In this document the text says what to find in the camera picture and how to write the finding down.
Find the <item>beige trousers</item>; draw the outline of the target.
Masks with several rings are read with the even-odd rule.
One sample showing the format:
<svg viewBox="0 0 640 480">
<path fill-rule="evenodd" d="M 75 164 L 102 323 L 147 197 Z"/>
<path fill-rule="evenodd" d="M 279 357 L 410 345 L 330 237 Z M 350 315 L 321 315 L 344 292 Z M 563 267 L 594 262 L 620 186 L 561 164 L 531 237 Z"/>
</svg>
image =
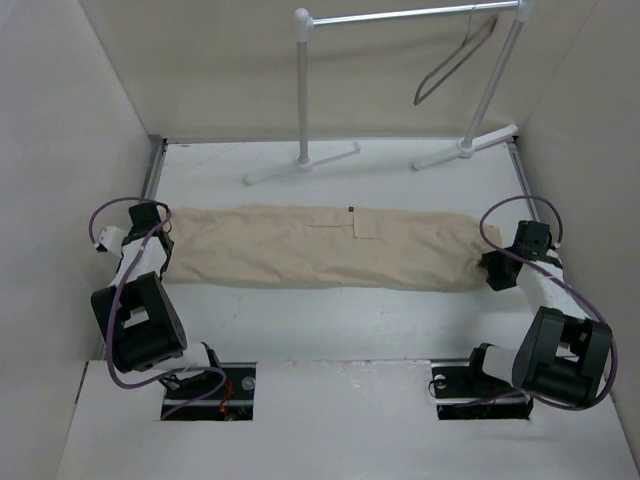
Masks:
<svg viewBox="0 0 640 480">
<path fill-rule="evenodd" d="M 364 207 L 181 208 L 171 224 L 167 280 L 234 287 L 469 291 L 502 243 L 465 214 Z"/>
</svg>

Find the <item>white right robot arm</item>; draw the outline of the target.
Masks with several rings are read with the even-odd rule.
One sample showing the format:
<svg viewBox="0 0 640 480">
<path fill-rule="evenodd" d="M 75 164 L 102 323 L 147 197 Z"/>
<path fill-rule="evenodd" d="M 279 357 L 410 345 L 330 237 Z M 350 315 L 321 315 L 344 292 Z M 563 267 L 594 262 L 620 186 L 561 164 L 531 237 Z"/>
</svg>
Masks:
<svg viewBox="0 0 640 480">
<path fill-rule="evenodd" d="M 613 334 L 564 289 L 550 227 L 519 222 L 512 245 L 483 254 L 479 267 L 492 290 L 519 289 L 534 317 L 519 348 L 483 343 L 472 351 L 466 388 L 483 396 L 502 383 L 561 409 L 594 406 Z"/>
</svg>

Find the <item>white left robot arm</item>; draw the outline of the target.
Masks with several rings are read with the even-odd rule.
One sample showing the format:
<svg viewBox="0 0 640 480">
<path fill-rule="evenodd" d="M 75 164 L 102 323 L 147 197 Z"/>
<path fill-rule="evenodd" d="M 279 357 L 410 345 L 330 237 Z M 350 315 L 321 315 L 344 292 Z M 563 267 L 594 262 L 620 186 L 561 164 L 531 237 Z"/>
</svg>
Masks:
<svg viewBox="0 0 640 480">
<path fill-rule="evenodd" d="M 95 228 L 99 214 L 108 207 L 131 201 L 130 226 Z M 137 197 L 110 200 L 98 207 L 88 225 L 89 238 L 99 253 L 117 260 L 113 280 L 94 292 L 90 304 L 101 331 L 107 369 L 120 388 L 133 390 L 158 382 L 169 390 L 190 385 L 206 399 L 221 393 L 226 374 L 210 348 L 205 364 L 178 367 L 137 382 L 128 373 L 144 373 L 186 353 L 186 330 L 163 285 L 172 259 L 172 212 L 168 205 Z"/>
</svg>

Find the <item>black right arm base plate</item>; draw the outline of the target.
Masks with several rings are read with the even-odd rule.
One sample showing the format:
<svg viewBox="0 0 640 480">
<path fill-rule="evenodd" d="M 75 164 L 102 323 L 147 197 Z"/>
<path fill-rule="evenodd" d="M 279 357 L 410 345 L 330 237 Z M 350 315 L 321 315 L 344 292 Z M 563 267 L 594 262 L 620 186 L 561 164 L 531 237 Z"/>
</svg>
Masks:
<svg viewBox="0 0 640 480">
<path fill-rule="evenodd" d="M 439 420 L 528 420 L 533 400 L 501 379 L 476 375 L 466 360 L 433 362 L 428 392 Z"/>
</svg>

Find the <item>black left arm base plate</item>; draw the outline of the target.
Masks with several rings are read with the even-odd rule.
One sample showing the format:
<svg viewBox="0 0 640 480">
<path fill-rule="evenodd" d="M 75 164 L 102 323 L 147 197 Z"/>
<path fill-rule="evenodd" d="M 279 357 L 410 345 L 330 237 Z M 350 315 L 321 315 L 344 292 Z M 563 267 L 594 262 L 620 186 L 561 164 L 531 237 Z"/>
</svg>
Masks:
<svg viewBox="0 0 640 480">
<path fill-rule="evenodd" d="M 256 392 L 255 363 L 223 364 L 226 380 L 203 372 L 165 386 L 163 421 L 252 421 Z"/>
</svg>

